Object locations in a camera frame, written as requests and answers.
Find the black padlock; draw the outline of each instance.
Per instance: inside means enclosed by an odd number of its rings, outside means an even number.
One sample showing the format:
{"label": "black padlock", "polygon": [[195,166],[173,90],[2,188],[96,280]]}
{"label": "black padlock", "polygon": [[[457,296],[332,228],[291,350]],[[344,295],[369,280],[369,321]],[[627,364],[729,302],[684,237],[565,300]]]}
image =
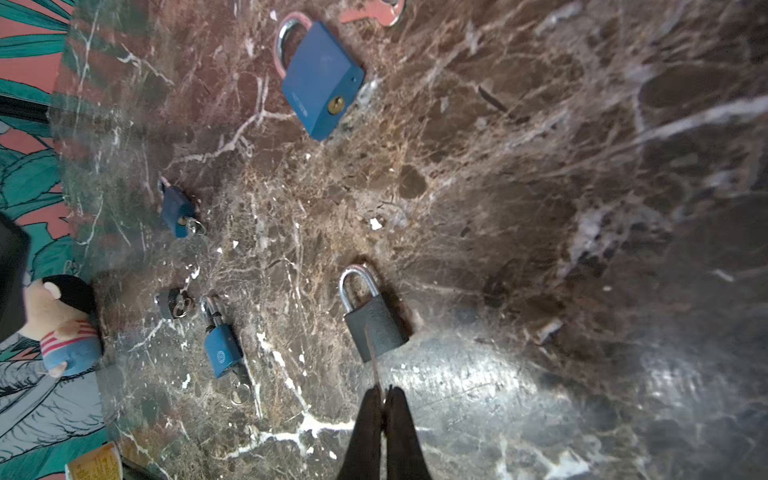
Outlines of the black padlock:
{"label": "black padlock", "polygon": [[[373,295],[371,300],[357,309],[353,308],[344,290],[344,279],[352,273],[360,275],[366,281],[371,295]],[[350,265],[342,272],[341,278],[339,278],[339,295],[347,311],[344,321],[349,332],[352,333],[352,339],[355,341],[355,346],[363,362],[371,361],[371,351],[368,348],[368,339],[366,338],[366,325],[368,326],[371,346],[377,359],[383,353],[394,350],[408,341],[408,336],[402,331],[400,322],[395,320],[389,312],[376,282],[373,281],[371,273],[364,266]]]}

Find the plush toy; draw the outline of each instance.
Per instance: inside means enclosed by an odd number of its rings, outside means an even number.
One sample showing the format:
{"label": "plush toy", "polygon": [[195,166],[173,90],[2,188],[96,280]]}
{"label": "plush toy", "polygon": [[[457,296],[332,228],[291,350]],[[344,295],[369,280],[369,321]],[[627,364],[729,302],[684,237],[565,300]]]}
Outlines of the plush toy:
{"label": "plush toy", "polygon": [[91,288],[76,276],[54,275],[24,288],[26,324],[18,331],[40,342],[43,364],[53,377],[90,369],[101,341],[88,321],[94,311]]}

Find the mural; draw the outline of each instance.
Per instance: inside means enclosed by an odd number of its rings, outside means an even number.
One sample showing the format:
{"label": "mural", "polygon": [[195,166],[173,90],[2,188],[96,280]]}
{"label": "mural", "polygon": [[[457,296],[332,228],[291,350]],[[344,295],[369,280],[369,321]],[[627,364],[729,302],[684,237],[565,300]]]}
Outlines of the mural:
{"label": "mural", "polygon": [[[0,97],[49,104],[74,0],[0,0]],[[26,280],[75,273],[69,209],[47,124],[0,116],[0,211],[29,233]],[[53,379],[40,344],[0,344],[0,480],[63,480],[107,441],[91,370]]]}

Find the blue padlock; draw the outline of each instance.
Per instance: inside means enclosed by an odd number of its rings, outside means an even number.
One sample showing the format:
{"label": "blue padlock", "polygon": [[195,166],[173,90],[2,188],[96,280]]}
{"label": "blue padlock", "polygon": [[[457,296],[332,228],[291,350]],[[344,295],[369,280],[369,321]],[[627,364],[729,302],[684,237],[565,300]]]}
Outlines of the blue padlock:
{"label": "blue padlock", "polygon": [[224,322],[223,314],[215,296],[206,295],[200,301],[200,309],[206,317],[208,326],[205,337],[205,352],[208,354],[214,375],[220,378],[238,365],[243,358],[240,347],[232,332],[232,327]]}
{"label": "blue padlock", "polygon": [[160,216],[176,238],[185,238],[190,233],[205,233],[203,225],[194,217],[194,205],[179,187],[171,185],[167,178],[160,177],[158,188],[163,194]]}
{"label": "blue padlock", "polygon": [[[286,69],[283,42],[299,24],[307,33]],[[322,22],[312,22],[301,12],[289,13],[280,23],[273,56],[288,103],[310,137],[325,140],[355,100],[365,72]]]}

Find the brass keyhole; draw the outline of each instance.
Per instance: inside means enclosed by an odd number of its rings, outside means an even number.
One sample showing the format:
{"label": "brass keyhole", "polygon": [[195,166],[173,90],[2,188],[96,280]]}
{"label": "brass keyhole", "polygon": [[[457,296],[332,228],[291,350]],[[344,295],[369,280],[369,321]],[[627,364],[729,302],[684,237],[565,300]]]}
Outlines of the brass keyhole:
{"label": "brass keyhole", "polygon": [[328,113],[331,115],[338,115],[341,113],[341,110],[344,110],[344,98],[339,96],[331,100],[330,103],[328,103]]}

